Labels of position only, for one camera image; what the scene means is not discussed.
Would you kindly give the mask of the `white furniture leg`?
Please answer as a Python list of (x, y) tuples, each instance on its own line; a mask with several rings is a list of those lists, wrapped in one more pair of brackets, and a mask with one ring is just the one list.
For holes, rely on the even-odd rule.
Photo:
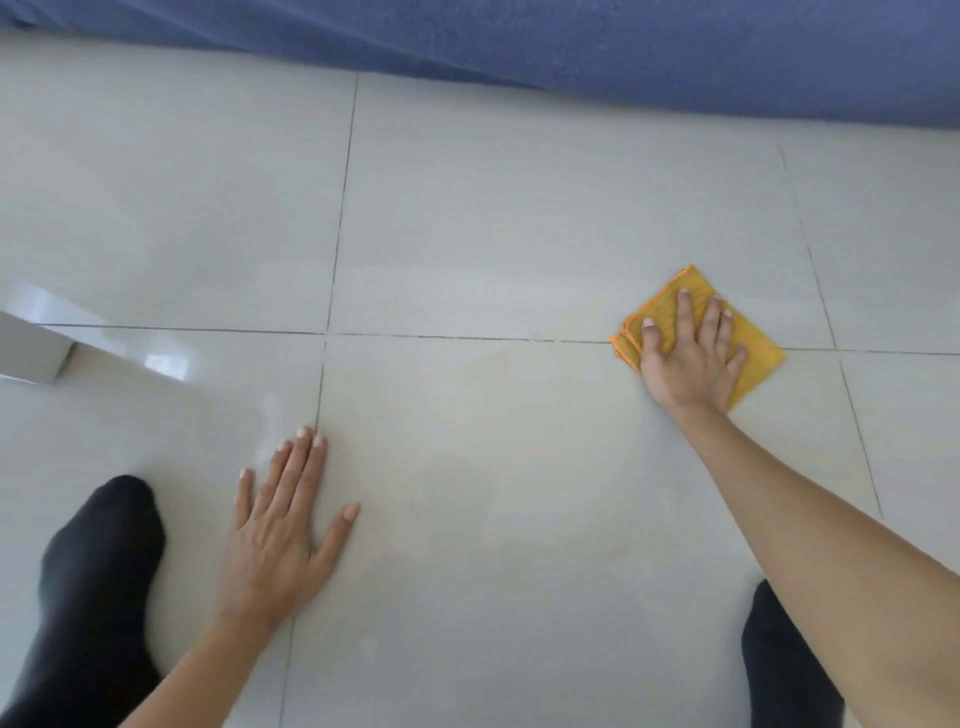
[(54, 384), (75, 347), (65, 334), (0, 311), (0, 380)]

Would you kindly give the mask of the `person's right black sock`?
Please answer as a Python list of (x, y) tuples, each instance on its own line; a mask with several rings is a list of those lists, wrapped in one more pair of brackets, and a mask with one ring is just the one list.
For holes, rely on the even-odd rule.
[(750, 728), (844, 728), (846, 704), (767, 580), (741, 635)]

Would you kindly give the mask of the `person's left black sock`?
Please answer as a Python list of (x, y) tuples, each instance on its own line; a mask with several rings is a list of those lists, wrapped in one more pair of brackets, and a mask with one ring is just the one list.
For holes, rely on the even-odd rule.
[(145, 481), (90, 494), (43, 554), (39, 627), (0, 728), (119, 728), (160, 685), (146, 610), (165, 545)]

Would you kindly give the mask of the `person's right forearm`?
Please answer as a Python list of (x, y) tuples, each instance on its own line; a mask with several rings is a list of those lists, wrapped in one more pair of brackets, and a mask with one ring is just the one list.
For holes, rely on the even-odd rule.
[(960, 728), (960, 575), (704, 404), (670, 416), (863, 728)]

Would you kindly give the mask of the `person's black sock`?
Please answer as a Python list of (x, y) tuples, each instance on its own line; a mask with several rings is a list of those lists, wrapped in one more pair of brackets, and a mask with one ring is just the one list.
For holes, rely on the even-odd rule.
[(119, 728), (160, 685), (146, 610), (165, 545), (145, 481), (90, 494), (43, 554), (39, 627), (0, 728)]
[(767, 580), (741, 635), (750, 728), (844, 728), (846, 704)]

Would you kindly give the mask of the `person's left hand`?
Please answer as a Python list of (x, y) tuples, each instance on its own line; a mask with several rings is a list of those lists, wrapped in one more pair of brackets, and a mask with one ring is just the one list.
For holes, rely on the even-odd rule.
[(327, 439), (314, 430), (314, 504), (306, 519), (267, 516), (267, 476), (275, 452), (265, 475), (255, 475), (250, 519), (237, 532), (232, 522), (229, 531), (216, 616), (254, 613), (281, 625), (328, 583), (333, 573), (311, 575), (308, 566), (325, 534), (314, 543), (311, 525), (328, 449)]

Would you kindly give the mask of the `blue fabric cover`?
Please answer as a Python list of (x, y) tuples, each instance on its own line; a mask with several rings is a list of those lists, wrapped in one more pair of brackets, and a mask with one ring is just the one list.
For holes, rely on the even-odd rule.
[(0, 27), (704, 115), (960, 131), (960, 0), (0, 0)]

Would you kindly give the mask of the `yellow cleaning cloth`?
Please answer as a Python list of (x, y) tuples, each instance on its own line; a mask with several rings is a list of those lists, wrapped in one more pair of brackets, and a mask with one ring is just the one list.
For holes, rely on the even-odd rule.
[[(718, 297), (714, 286), (692, 264), (685, 266), (654, 297), (631, 313), (622, 323), (619, 332), (609, 342), (618, 358), (632, 370), (641, 372), (642, 324), (651, 319), (661, 331), (661, 348), (668, 354), (676, 342), (677, 297), (679, 291), (690, 292), (694, 322), (701, 324), (711, 298)], [(724, 309), (730, 312), (733, 331), (730, 346), (734, 350), (744, 347), (748, 357), (732, 390), (727, 409), (736, 407), (747, 395), (764, 383), (786, 360), (786, 354), (754, 323), (730, 304)]]

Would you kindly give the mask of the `person's right hand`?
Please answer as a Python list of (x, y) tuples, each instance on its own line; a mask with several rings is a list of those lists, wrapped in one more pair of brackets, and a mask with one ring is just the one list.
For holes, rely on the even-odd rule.
[(681, 289), (677, 297), (676, 342), (670, 352), (663, 352), (662, 373), (659, 377), (641, 377), (652, 398), (671, 416), (691, 408), (729, 413), (735, 386), (726, 385), (723, 366), (735, 351), (731, 347), (731, 312), (725, 310), (722, 338), (718, 337), (715, 351), (707, 352), (699, 345), (699, 328), (700, 324), (694, 321), (690, 291)]

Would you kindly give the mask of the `person's left forearm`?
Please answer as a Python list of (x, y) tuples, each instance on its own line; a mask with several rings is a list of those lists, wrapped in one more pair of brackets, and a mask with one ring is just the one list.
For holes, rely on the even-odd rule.
[(119, 728), (223, 728), (279, 626), (256, 613), (217, 614)]

